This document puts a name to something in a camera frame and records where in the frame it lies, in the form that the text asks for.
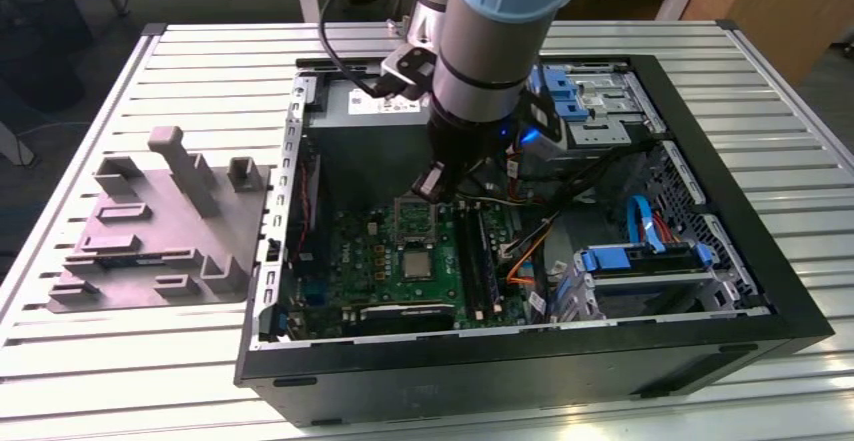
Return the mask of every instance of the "table leg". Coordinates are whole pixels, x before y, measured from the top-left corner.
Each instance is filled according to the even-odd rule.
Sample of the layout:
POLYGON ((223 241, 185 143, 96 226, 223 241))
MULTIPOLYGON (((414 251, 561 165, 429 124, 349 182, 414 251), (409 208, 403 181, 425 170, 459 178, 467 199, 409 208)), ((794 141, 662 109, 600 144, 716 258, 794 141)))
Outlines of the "table leg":
POLYGON ((112 4, 112 9, 116 10, 116 14, 120 18, 124 18, 131 14, 131 10, 128 9, 128 0, 110 0, 110 4, 112 4))
POLYGON ((0 154, 10 158, 16 166, 28 166, 36 157, 15 133, 0 123, 0 154))
POLYGON ((690 0, 665 0, 656 21, 678 21, 690 0))
POLYGON ((303 22, 321 22, 321 0, 299 0, 299 7, 303 10, 303 22))

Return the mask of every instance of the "floor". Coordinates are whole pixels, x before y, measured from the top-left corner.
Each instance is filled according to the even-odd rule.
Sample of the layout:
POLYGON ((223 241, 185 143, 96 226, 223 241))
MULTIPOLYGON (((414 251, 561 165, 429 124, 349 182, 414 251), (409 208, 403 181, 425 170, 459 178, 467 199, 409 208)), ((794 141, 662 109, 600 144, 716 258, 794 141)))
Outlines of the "floor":
MULTIPOLYGON (((79 0, 78 5, 96 40, 94 46, 72 56, 86 85, 84 99, 74 108, 46 115, 27 108, 0 83, 0 113, 15 132, 46 123, 67 123, 26 136, 39 157, 35 166, 15 167, 0 158, 0 276, 11 266, 10 253, 20 249, 27 239, 84 136, 86 125, 70 123, 88 123, 95 118, 143 26, 150 22, 302 22, 297 0, 132 0, 127 18, 116 17, 107 0, 79 0)), ((353 0, 334 10, 330 19, 383 21, 393 5, 394 0, 353 0)), ((854 149, 854 60, 842 56, 841 49, 828 51, 798 92, 854 149)))

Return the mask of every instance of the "ram slot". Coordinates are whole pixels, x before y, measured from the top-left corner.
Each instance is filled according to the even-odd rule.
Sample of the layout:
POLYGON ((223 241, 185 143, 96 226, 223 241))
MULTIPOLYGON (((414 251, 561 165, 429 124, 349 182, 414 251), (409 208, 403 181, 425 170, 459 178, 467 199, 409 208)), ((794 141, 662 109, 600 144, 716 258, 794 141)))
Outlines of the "ram slot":
POLYGON ((457 251, 459 259, 459 269, 463 282, 463 295, 466 299, 466 311, 469 317, 481 321, 483 319, 483 288, 481 286, 481 276, 478 275, 478 263, 474 257, 473 248, 477 244, 470 241, 470 212, 469 206, 461 204, 454 212, 454 235, 457 237, 457 251))
POLYGON ((478 249, 475 251, 475 258, 478 261, 478 274, 481 277, 481 285, 485 290, 486 300, 489 301, 489 307, 493 314, 502 312, 502 294, 498 291, 498 280, 495 279, 495 263, 493 261, 493 250, 490 249, 490 238, 486 232, 486 224, 483 223, 483 216, 481 208, 474 211, 473 216, 473 228, 475 233, 473 238, 475 239, 478 249))

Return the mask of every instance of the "aluminum table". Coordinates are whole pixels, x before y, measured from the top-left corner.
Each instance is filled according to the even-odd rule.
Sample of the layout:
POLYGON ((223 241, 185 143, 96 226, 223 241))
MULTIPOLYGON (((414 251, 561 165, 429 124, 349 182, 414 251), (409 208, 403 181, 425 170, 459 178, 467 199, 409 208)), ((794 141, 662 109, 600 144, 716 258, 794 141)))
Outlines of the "aluminum table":
MULTIPOLYGON (((545 54, 654 54, 837 335, 682 398, 301 431, 233 385, 242 303, 52 314, 44 304, 100 187, 102 155, 147 152, 178 125, 213 166, 275 163, 314 25, 169 26, 139 41, 0 288, 0 440, 772 439, 854 432, 854 159, 738 31, 713 22, 557 23, 545 54)), ((381 24, 335 24, 347 56, 397 45, 381 24)))

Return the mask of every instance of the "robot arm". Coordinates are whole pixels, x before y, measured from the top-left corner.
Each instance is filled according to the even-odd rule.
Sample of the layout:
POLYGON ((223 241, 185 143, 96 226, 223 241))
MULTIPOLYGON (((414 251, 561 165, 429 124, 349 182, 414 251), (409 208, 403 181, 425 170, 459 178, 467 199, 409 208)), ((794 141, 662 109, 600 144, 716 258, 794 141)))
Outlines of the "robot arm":
POLYGON ((526 81, 555 12, 567 2, 447 0, 443 15, 434 16, 441 20, 433 29, 439 33, 430 88, 434 159, 413 187, 429 201, 450 201, 467 173, 514 139, 519 116, 531 114, 526 81))
MULTIPOLYGON (((554 106, 531 95, 526 83, 555 13, 567 2, 418 0, 409 42, 383 61, 377 85, 349 76, 373 97, 429 96, 433 160, 413 192, 431 203, 454 199, 458 184, 486 158, 507 148, 521 124, 547 136, 550 129, 559 130, 554 106)), ((327 6, 321 42, 347 75, 326 37, 327 6)))

